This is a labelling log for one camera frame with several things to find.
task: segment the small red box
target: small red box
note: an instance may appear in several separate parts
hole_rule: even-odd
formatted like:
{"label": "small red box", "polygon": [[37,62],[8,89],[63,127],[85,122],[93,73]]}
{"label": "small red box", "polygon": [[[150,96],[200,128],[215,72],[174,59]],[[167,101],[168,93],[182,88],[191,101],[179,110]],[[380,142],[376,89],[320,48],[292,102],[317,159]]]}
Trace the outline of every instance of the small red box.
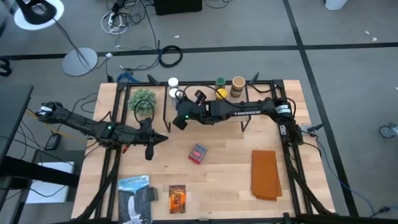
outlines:
{"label": "small red box", "polygon": [[201,160],[205,156],[207,152],[207,149],[199,144],[196,144],[195,147],[193,148],[191,154],[188,156],[190,160],[193,162],[196,162],[197,164],[200,164]]}

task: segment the wooden table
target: wooden table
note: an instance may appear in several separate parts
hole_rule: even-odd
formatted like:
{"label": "wooden table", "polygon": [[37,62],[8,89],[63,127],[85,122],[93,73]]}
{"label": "wooden table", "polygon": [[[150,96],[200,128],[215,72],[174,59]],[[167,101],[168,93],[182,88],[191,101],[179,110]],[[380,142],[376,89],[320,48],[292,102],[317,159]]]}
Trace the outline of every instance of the wooden table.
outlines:
{"label": "wooden table", "polygon": [[[297,123],[311,124],[300,82],[284,80],[284,85],[286,95],[297,104]],[[237,122],[218,123],[214,126],[189,123],[184,131],[172,125],[172,131],[168,133],[162,119],[165,87],[137,86],[131,88],[131,93],[140,88],[156,92],[157,106],[153,127],[158,133],[168,136],[169,140],[156,145],[152,161],[145,160],[144,146],[131,146],[128,152],[121,156],[119,178],[150,175],[150,184],[156,187],[159,193],[159,201],[152,203],[154,220],[270,218],[281,217],[285,212],[294,217],[278,126],[269,117],[252,116],[252,121],[244,133]],[[250,86],[248,92],[251,101],[271,96],[268,93],[260,94]],[[115,94],[116,84],[101,85],[96,102],[95,120],[101,119],[112,110]],[[124,94],[119,101],[118,121],[121,119],[123,96]],[[126,124],[138,127],[132,111],[127,112]],[[309,136],[304,136],[304,141],[316,145],[315,140]],[[188,155],[196,143],[208,149],[200,165],[188,160]],[[255,149],[276,152],[283,193],[276,202],[258,200],[251,193],[251,152]],[[84,161],[72,217],[77,217],[84,211],[98,190],[104,152],[104,148],[99,148]],[[307,185],[327,209],[334,211],[318,151],[311,146],[303,145],[300,146],[300,154]],[[169,185],[186,185],[186,213],[169,214]],[[301,190],[298,186],[297,189],[300,207],[305,212]],[[108,196],[109,189],[104,196],[103,217],[106,216]],[[117,219],[116,194],[113,220]]]}

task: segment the orange towel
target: orange towel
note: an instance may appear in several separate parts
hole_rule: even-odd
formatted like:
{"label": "orange towel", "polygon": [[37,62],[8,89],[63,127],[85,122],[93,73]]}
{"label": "orange towel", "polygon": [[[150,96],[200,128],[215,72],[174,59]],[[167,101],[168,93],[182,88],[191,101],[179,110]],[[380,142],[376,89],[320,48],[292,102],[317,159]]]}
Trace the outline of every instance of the orange towel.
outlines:
{"label": "orange towel", "polygon": [[258,199],[282,196],[275,151],[253,150],[251,172],[251,191]]}

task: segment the green plant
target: green plant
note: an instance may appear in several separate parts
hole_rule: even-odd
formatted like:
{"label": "green plant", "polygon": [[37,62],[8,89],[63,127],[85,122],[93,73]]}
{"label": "green plant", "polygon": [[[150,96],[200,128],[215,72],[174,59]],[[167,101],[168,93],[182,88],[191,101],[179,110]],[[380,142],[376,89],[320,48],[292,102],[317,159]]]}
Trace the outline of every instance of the green plant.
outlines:
{"label": "green plant", "polygon": [[136,113],[141,114],[141,115],[147,115],[149,113],[152,113],[152,108],[150,107],[149,102],[155,108],[156,94],[152,91],[143,90],[143,89],[139,89],[139,90],[135,91],[133,96],[128,101],[129,109],[134,111],[136,104],[140,100],[147,100],[147,101],[141,101],[139,103],[139,105],[137,106]]}

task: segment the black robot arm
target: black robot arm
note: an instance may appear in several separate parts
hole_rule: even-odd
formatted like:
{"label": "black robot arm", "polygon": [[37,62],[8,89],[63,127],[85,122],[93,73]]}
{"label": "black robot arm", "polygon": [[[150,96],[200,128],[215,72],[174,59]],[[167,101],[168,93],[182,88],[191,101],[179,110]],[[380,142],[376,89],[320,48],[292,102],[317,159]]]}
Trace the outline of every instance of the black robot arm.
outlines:
{"label": "black robot arm", "polygon": [[177,105],[177,117],[173,124],[181,130],[187,126],[186,120],[192,119],[201,124],[215,124],[226,121],[233,116],[264,114],[278,124],[284,125],[288,139],[296,144],[303,143],[301,129],[296,124],[291,111],[291,105],[284,99],[266,98],[254,102],[231,103],[229,101],[197,101],[193,102],[186,96]]}
{"label": "black robot arm", "polygon": [[43,103],[41,109],[36,112],[38,120],[48,124],[61,123],[81,133],[93,136],[104,147],[120,147],[131,144],[147,145],[145,156],[151,160],[154,155],[154,146],[166,141],[163,136],[152,129],[150,118],[140,121],[140,128],[136,129],[127,125],[107,121],[94,121],[84,116],[72,113],[65,109],[59,102]]}

